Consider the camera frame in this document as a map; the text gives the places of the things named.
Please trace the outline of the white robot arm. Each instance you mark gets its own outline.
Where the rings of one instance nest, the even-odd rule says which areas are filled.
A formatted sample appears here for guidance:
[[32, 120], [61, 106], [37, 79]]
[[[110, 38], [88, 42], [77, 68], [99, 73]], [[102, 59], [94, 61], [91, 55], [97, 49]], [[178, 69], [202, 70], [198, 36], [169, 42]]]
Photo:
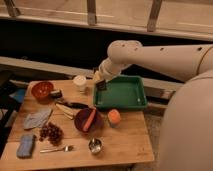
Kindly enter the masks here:
[[108, 82], [133, 64], [184, 83], [164, 113], [154, 171], [213, 171], [213, 44], [144, 46], [116, 40], [95, 81]]

